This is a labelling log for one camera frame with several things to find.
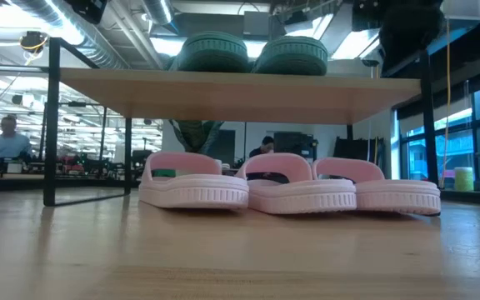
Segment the man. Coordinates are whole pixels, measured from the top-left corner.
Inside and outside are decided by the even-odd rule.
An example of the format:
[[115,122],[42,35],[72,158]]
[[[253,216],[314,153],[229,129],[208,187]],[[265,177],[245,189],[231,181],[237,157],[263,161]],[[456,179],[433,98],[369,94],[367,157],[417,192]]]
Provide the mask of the man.
[[[249,158],[252,158],[254,156],[260,155],[260,154],[266,154],[266,153],[272,153],[273,152],[273,137],[264,137],[262,140],[262,145],[258,148],[253,149],[249,153]],[[255,173],[249,173],[247,175],[247,180],[253,180],[253,179],[269,179],[272,174],[270,172],[255,172]]]
[[29,138],[16,132],[16,118],[6,116],[1,120],[0,158],[17,158],[32,154]]
[[264,137],[262,140],[262,145],[258,148],[253,149],[249,153],[249,157],[252,158],[259,154],[272,153],[273,152],[273,137]]

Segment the wooden shelf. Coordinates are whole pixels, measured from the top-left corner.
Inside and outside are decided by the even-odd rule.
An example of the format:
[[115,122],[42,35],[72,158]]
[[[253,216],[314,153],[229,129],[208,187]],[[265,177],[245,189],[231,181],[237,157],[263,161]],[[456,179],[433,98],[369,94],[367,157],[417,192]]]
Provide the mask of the wooden shelf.
[[124,117],[353,124],[420,93],[417,79],[62,68]]

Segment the white rubber sole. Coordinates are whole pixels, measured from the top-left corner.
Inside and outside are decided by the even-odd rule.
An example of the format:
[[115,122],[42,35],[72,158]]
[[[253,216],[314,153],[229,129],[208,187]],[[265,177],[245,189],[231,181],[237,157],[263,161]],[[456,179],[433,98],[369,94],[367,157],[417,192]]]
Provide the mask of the white rubber sole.
[[250,188],[249,208],[264,213],[325,213],[357,208],[355,187],[347,181],[297,182]]
[[440,197],[410,192],[365,192],[357,194],[357,210],[433,215],[442,211]]
[[242,179],[219,175],[186,175],[140,185],[140,201],[159,208],[248,207],[249,187]]
[[357,210],[433,215],[442,210],[440,191],[430,182],[378,180],[357,184]]

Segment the floor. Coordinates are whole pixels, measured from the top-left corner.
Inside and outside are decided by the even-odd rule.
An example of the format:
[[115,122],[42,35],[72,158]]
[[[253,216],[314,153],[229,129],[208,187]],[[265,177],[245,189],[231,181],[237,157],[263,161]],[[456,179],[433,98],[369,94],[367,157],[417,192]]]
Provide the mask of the floor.
[[41,192],[0,192],[0,300],[480,299],[479,206],[274,217],[132,195],[45,208]]

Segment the table surface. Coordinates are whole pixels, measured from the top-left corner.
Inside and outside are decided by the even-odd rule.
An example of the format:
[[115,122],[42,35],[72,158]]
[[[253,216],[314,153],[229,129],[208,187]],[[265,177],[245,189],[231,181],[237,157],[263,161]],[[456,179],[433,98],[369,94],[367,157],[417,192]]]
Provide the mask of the table surface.
[[0,180],[4,179],[43,179],[43,174],[17,174],[17,173],[4,173]]
[[124,117],[353,124],[421,92],[417,79],[61,68]]
[[132,195],[50,208],[39,191],[0,192],[0,300],[480,299],[480,206],[275,217]]

